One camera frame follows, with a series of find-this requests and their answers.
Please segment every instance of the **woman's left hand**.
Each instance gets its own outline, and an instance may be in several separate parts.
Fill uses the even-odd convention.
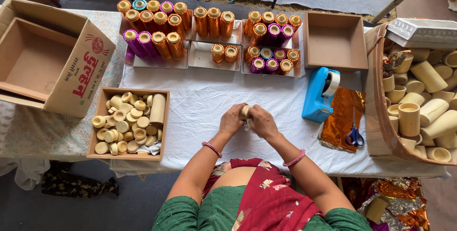
[[[229,135],[230,137],[235,135],[237,130],[244,124],[244,121],[239,119],[239,114],[246,105],[248,104],[235,104],[226,113],[224,113],[221,118],[219,132]]]

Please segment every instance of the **woman's arm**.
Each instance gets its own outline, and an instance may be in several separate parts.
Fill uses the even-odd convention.
[[[239,119],[239,112],[245,105],[247,104],[236,104],[222,116],[219,132],[209,141],[220,152],[243,125],[243,121]],[[217,160],[218,155],[208,146],[203,146],[186,164],[174,182],[167,200],[176,196],[189,196],[200,205],[203,189]]]
[[[251,129],[263,137],[279,153],[284,162],[291,162],[301,154],[300,149],[278,131],[271,114],[258,105],[250,108],[248,113],[252,118]],[[307,156],[289,166],[289,170],[305,194],[317,204],[324,215],[335,208],[355,211],[340,189]]]

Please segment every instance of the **scissors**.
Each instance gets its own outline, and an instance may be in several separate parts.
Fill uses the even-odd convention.
[[[363,137],[362,135],[360,135],[359,130],[356,126],[356,108],[353,107],[353,109],[354,111],[352,115],[352,128],[349,134],[347,134],[346,136],[346,143],[352,146],[364,146],[365,140],[363,140]]]

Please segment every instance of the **blue scissor handle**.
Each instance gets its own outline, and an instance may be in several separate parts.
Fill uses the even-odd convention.
[[[360,135],[359,130],[352,127],[351,131],[349,134],[346,136],[346,143],[348,145],[356,145],[356,146],[364,146],[365,145],[365,140],[363,139],[362,135]]]

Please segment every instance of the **tape roll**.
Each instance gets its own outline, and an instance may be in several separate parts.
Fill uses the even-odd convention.
[[[322,95],[325,97],[330,97],[334,95],[339,85],[340,75],[329,71],[327,79],[325,80],[325,85],[323,86]]]

